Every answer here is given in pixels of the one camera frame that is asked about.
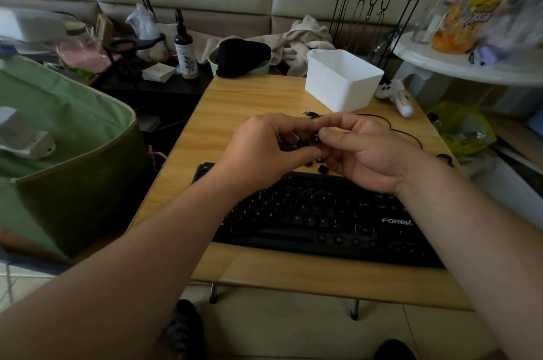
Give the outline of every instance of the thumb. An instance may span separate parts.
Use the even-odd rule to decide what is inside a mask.
[[[353,133],[343,133],[342,131],[332,130],[328,127],[322,127],[319,130],[319,137],[322,143],[337,150],[351,151],[353,153],[366,149],[364,139]]]
[[[298,150],[285,152],[285,163],[289,170],[301,167],[310,161],[321,158],[322,151],[318,147],[302,147]]]

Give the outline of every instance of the hand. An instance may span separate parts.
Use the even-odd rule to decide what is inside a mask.
[[[320,128],[306,117],[268,113],[248,118],[237,128],[223,156],[213,167],[238,188],[243,197],[276,183],[285,173],[322,156],[318,147],[281,151],[277,135],[290,143],[309,141]]]
[[[350,113],[320,117],[319,137],[332,151],[330,170],[371,191],[400,194],[402,185],[428,158],[425,151],[380,123]],[[338,127],[349,133],[332,130]]]

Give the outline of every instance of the brown bottle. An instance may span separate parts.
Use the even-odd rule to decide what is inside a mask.
[[[181,75],[186,79],[198,77],[198,61],[196,60],[196,53],[194,53],[192,36],[187,33],[180,9],[175,9],[175,21],[177,21],[177,35],[174,43]]]

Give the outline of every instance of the foot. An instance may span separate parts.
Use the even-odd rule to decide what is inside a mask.
[[[166,337],[180,360],[206,358],[204,326],[196,307],[188,300],[177,303],[172,313],[172,321],[166,327]]]
[[[404,343],[390,339],[379,346],[374,360],[417,360],[417,358]]]

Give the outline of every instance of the white round table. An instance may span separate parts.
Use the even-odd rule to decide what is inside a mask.
[[[534,50],[522,64],[504,61],[482,66],[477,62],[470,63],[468,55],[447,55],[434,50],[430,45],[417,44],[411,41],[412,35],[413,32],[405,33],[397,40],[395,47],[391,45],[394,54],[404,61],[394,78],[404,81],[409,75],[415,75],[409,90],[424,109],[438,103],[453,78],[521,88],[509,89],[499,99],[496,103],[499,111],[510,111],[531,93],[531,88],[543,88],[541,49]],[[492,88],[483,97],[479,97],[479,103],[490,90]]]

